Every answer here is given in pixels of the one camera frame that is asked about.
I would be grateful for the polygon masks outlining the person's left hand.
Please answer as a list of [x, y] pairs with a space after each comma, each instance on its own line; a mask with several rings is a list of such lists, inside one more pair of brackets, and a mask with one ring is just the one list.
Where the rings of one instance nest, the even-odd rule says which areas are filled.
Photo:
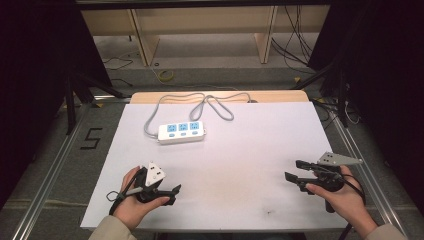
[[141, 203], [134, 196], [129, 196], [117, 206], [113, 216], [118, 218], [129, 230], [134, 230], [149, 212], [169, 200], [169, 197], [160, 197], [148, 203]]

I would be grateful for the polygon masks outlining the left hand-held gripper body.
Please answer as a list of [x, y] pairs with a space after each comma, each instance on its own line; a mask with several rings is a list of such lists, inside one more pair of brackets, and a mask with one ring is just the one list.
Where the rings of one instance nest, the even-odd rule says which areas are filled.
[[139, 202], [148, 203], [156, 198], [165, 196], [165, 191], [158, 189], [162, 180], [166, 177], [165, 172], [155, 163], [150, 162], [147, 167], [142, 167], [135, 178], [135, 188], [140, 188], [136, 193]]

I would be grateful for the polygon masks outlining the black curtain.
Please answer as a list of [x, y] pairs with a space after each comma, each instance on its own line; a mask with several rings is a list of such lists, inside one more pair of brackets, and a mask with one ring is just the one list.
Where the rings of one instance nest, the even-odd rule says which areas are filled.
[[309, 66], [341, 67], [384, 159], [424, 215], [424, 0], [330, 0]]
[[0, 209], [43, 142], [72, 73], [111, 84], [76, 0], [0, 0]]

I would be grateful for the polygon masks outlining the yellow tape roll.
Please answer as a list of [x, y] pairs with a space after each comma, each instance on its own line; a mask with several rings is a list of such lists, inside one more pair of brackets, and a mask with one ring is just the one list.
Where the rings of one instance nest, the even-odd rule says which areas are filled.
[[174, 78], [174, 72], [171, 70], [163, 70], [158, 74], [158, 78], [161, 82], [169, 82]]

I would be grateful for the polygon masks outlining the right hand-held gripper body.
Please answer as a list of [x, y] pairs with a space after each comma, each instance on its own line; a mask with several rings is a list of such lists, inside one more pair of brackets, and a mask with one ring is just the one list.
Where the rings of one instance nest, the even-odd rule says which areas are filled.
[[325, 152], [313, 165], [313, 172], [323, 182], [323, 188], [330, 192], [340, 190], [344, 185], [341, 166], [359, 165], [363, 160], [332, 152]]

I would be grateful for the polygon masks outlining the person's right hand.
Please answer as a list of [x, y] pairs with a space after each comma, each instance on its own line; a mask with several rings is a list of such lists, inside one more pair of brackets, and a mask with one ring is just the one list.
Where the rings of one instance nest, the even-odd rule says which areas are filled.
[[348, 184], [345, 184], [337, 192], [329, 192], [314, 184], [307, 184], [306, 188], [327, 200], [333, 209], [353, 226], [362, 239], [365, 239], [377, 228], [377, 224], [368, 213], [362, 197]]

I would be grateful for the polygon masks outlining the black metal stand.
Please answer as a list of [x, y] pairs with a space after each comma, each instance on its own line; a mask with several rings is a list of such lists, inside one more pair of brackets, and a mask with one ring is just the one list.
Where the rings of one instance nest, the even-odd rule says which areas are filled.
[[77, 123], [74, 96], [77, 96], [82, 103], [92, 103], [94, 101], [94, 95], [89, 89], [90, 86], [94, 86], [118, 99], [131, 98], [131, 95], [115, 90], [111, 84], [102, 83], [81, 72], [68, 73], [65, 79], [65, 99], [68, 118], [67, 134], [70, 134], [74, 130]]
[[306, 80], [297, 83], [292, 90], [301, 90], [317, 80], [323, 78], [324, 82], [321, 86], [321, 94], [324, 96], [330, 93], [337, 93], [337, 117], [342, 125], [347, 128], [347, 116], [345, 113], [345, 101], [347, 100], [346, 79], [344, 77], [341, 64], [336, 60], [332, 61], [329, 65], [308, 77]]

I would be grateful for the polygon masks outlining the white power strip blue sockets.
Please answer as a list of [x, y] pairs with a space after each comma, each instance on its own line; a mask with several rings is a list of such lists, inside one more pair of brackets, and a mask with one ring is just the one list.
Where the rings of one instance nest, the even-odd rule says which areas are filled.
[[162, 145], [196, 142], [205, 134], [202, 121], [171, 123], [159, 126], [158, 141]]

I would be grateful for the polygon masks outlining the wooden desk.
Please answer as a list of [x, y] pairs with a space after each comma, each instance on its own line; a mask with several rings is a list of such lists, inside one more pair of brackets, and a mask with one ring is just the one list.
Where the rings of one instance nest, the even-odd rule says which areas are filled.
[[172, 34], [251, 33], [259, 60], [268, 62], [271, 35], [289, 33], [296, 21], [303, 33], [321, 31], [328, 5], [84, 10], [93, 36], [133, 36], [144, 65], [149, 66], [160, 37]]

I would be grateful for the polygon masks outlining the aluminium floor rail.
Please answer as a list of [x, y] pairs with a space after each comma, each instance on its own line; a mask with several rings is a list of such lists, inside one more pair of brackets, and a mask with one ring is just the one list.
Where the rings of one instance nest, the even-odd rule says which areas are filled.
[[349, 155], [351, 157], [359, 158], [363, 161], [363, 163], [359, 166], [354, 166], [354, 169], [361, 177], [362, 182], [366, 188], [366, 192], [372, 199], [376, 210], [380, 214], [380, 218], [385, 223], [390, 223], [397, 227], [402, 232], [402, 234], [408, 238], [409, 234], [407, 233], [405, 227], [402, 225], [400, 217], [398, 216], [389, 199], [385, 196], [382, 188], [380, 187], [380, 184], [378, 183], [376, 177], [373, 175], [366, 158], [360, 151], [350, 130], [344, 127], [343, 123], [335, 113], [330, 113], [330, 116], [333, 118], [332, 124], [335, 126], [338, 134], [340, 135]]
[[91, 104], [80, 104], [76, 109], [74, 127], [69, 130], [66, 125], [62, 132], [53, 131], [48, 134], [41, 149], [34, 155], [5, 205], [9, 210], [22, 212], [11, 240], [29, 238], [90, 108]]

